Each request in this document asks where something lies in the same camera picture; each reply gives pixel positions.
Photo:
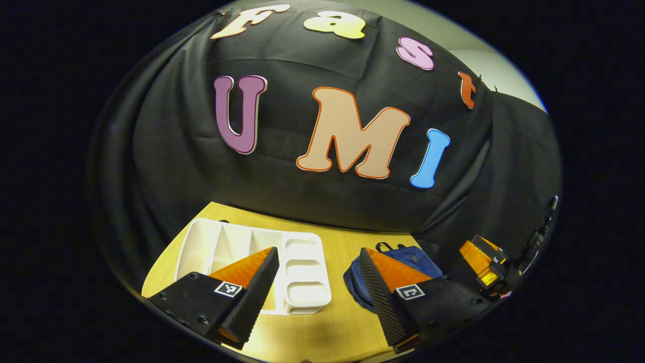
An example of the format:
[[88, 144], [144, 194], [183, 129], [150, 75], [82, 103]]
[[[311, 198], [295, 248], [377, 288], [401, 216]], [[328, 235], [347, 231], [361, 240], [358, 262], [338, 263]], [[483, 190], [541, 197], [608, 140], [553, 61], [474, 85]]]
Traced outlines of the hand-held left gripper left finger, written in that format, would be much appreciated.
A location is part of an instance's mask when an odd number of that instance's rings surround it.
[[210, 275], [190, 272], [148, 300], [198, 335], [242, 349], [279, 266], [270, 247]]

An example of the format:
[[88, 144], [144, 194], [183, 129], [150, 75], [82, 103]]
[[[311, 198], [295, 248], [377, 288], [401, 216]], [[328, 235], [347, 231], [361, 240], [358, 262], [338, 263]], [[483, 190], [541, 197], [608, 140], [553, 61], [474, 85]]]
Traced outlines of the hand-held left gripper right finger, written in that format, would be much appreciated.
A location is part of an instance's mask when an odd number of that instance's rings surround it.
[[362, 248], [359, 268], [385, 339], [396, 353], [443, 341], [491, 306], [453, 276], [431, 278], [371, 248]]

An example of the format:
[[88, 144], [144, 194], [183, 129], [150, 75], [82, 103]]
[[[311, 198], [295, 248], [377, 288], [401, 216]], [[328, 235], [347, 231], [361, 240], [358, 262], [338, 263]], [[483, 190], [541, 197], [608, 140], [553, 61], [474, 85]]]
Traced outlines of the blue schoolbag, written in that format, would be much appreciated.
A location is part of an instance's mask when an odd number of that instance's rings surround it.
[[[428, 275], [431, 278], [442, 277], [444, 274], [440, 268], [435, 264], [429, 256], [419, 247], [407, 247], [399, 244], [396, 249], [392, 248], [386, 242], [378, 242], [375, 249], [388, 257], [399, 261], [406, 266]], [[362, 307], [370, 312], [376, 313], [371, 297], [368, 293], [368, 288], [364, 282], [364, 278], [359, 269], [359, 258], [355, 258], [352, 264], [343, 274], [348, 292], [352, 295], [353, 299]]]

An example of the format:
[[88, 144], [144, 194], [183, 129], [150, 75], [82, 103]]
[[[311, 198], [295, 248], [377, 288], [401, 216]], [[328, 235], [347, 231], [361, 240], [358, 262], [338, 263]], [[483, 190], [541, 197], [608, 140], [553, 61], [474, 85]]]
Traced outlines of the white plastic bookshelf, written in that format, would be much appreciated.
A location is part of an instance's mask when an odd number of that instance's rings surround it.
[[197, 218], [184, 237], [175, 279], [212, 273], [251, 254], [275, 247], [280, 267], [261, 313], [313, 314], [332, 298], [321, 239], [307, 232], [260, 229]]

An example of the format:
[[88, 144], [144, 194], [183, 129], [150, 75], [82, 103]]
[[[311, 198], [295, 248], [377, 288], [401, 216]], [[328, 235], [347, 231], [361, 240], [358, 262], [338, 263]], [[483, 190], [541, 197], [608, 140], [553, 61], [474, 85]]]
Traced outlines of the black backdrop cloth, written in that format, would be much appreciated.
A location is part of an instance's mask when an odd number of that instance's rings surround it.
[[562, 162], [549, 114], [436, 42], [326, 0], [223, 6], [146, 55], [88, 177], [106, 254], [141, 288], [209, 202], [411, 234], [442, 267], [475, 234], [521, 259]]

